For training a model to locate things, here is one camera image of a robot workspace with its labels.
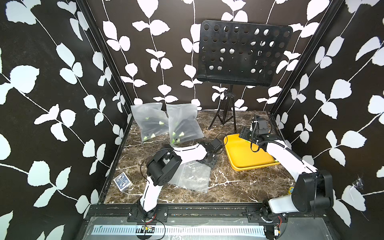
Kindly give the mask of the stack of clear zip-top bags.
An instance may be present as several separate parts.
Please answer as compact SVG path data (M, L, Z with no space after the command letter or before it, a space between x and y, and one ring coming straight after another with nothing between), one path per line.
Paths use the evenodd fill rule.
M211 168L197 161L181 164L168 184L201 193L208 192Z

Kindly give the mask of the purple eggplant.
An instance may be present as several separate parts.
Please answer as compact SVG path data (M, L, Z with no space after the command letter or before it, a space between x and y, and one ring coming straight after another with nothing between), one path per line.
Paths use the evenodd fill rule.
M145 142L167 132L168 127L164 121L155 118L146 118L141 129L142 141Z
M171 144L175 145L184 141L186 137L187 125L188 121L182 120L180 123L178 123L174 130L171 130Z

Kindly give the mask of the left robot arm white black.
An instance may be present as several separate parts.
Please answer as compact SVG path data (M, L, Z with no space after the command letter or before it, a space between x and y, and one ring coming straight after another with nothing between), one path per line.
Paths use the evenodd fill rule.
M189 147L165 145L148 159L147 185L139 204L144 213L157 207L164 185L206 193L212 168L224 144L214 139L210 143L198 143Z

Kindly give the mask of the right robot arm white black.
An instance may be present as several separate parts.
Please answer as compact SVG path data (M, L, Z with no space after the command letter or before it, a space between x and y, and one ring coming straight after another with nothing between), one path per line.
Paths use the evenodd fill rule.
M332 175L305 162L280 136L244 127L239 137L275 158L296 182L290 195L264 201L261 209L264 217L288 213L315 214L334 206Z

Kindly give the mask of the clear zip-top bag top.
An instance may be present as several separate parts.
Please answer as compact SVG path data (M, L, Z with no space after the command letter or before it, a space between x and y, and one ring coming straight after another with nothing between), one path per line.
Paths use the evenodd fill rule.
M169 132L169 119L162 107L163 103L131 106L133 117L141 130L143 142Z

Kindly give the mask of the clear zip-top bag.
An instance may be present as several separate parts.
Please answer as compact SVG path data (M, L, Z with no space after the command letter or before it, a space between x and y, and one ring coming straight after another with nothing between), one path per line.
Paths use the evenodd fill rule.
M169 119L162 107L163 103L131 106L133 117L141 130L143 142L169 132Z
M169 117L170 144L202 139L203 131L197 121L198 108L194 104L166 105Z

